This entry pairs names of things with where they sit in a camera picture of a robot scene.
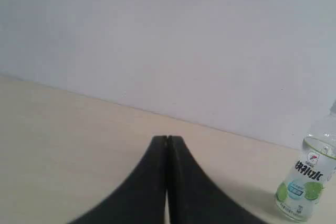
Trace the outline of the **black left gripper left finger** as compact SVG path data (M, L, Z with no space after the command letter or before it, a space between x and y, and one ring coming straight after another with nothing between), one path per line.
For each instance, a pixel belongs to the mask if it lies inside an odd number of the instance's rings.
M167 137L155 136L130 175L71 223L165 223Z

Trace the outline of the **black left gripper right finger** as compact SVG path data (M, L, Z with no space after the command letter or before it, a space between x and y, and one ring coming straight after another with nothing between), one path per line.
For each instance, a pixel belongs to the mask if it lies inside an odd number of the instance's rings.
M166 184L170 223L264 223L207 176L180 136L167 137Z

